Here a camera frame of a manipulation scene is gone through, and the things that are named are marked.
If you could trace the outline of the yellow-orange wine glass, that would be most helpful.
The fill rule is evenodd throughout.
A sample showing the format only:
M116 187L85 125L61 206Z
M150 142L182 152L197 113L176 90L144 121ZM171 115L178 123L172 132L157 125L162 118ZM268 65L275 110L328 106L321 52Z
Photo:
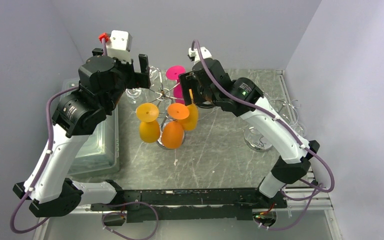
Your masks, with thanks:
M189 110L189 116L185 119L178 120L178 122L182 125L185 131L192 131L197 127L199 110L194 103L187 105L186 107Z

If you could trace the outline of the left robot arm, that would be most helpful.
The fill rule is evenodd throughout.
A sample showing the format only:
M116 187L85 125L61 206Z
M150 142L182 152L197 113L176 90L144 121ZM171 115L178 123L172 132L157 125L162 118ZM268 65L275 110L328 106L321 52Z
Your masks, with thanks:
M48 141L29 178L14 185L38 218L62 217L76 207L105 204L111 210L124 203L122 188L112 180L82 183L67 175L80 148L116 108L127 89L151 86L148 56L138 56L140 72L116 57L94 55L78 69L77 87L64 91L48 121Z

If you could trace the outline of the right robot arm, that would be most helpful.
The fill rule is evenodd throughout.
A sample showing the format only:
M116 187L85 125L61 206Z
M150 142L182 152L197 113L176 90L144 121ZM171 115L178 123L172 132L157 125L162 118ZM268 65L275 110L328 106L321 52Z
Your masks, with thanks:
M277 162L255 194L260 207L269 207L284 185L293 184L306 175L313 157L309 151L317 151L319 143L296 133L251 79L232 80L221 63L212 58L196 63L191 71L178 77L186 105L210 102L234 114L258 130L279 152Z

